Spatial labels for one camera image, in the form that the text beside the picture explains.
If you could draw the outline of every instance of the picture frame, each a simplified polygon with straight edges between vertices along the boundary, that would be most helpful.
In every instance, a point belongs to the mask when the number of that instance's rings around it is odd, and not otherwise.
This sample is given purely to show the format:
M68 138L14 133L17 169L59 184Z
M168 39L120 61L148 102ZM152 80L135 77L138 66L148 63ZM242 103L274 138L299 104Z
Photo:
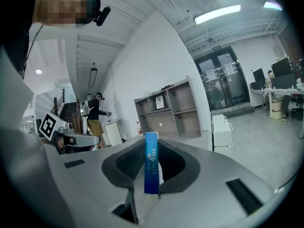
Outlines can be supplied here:
M163 100L163 95L155 97L156 110L161 110L165 108L165 102Z

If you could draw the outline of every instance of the computer monitor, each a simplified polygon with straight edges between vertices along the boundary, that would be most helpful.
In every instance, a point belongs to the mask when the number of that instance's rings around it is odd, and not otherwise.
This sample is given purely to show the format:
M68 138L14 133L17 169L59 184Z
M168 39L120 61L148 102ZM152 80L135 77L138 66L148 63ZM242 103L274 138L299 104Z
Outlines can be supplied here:
M296 89L295 74L292 73L280 77L274 77L271 79L271 84L272 87L276 89L291 89L292 86Z
M293 73L287 57L271 65L271 68L275 77L280 77Z
M262 80L253 82L250 85L251 85L251 88L254 90L265 89L265 83Z
M265 83L265 76L263 70L260 68L257 71L253 72L253 76L255 77L256 82L263 81Z

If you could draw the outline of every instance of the black shirt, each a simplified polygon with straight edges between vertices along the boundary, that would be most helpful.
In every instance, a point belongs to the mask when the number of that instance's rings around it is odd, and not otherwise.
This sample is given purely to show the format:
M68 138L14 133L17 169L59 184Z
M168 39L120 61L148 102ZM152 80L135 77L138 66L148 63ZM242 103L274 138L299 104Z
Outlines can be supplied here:
M99 100L93 98L88 103L89 108L93 107L93 109L90 110L89 116L87 117L88 120L99 120L99 115L106 115L105 112L99 110Z
M34 5L35 0L10 0L1 8L4 25L1 44L18 72L23 69L28 53Z

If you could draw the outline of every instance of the fluorescent light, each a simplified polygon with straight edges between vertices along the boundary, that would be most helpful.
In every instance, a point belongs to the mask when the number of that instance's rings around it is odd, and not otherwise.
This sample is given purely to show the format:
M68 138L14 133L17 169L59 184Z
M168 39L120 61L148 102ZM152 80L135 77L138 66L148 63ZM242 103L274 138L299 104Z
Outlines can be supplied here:
M275 10L277 9L277 10L280 10L280 11L283 10L282 7L279 4L275 3L275 2L265 2L264 8L266 8L266 9L275 9Z
M91 72L90 72L90 78L89 78L89 88L94 87L96 75L97 75L97 68L92 68Z
M229 13L234 13L234 12L239 12L241 10L241 5L234 5L230 7L225 7L222 9L218 9L209 13L205 13L202 15L199 15L197 17L194 17L195 23L198 25L200 23L203 23L207 20L214 19L216 17L229 14Z

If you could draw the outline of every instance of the exit sign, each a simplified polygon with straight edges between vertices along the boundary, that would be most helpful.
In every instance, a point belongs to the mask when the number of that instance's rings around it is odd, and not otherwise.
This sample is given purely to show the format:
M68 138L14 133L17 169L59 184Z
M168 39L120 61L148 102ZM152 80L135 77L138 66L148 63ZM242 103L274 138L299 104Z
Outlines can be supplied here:
M220 50L220 49L222 49L220 46L217 46L217 47L213 47L213 48L212 48L212 50L214 50L214 51L217 51L217 50Z

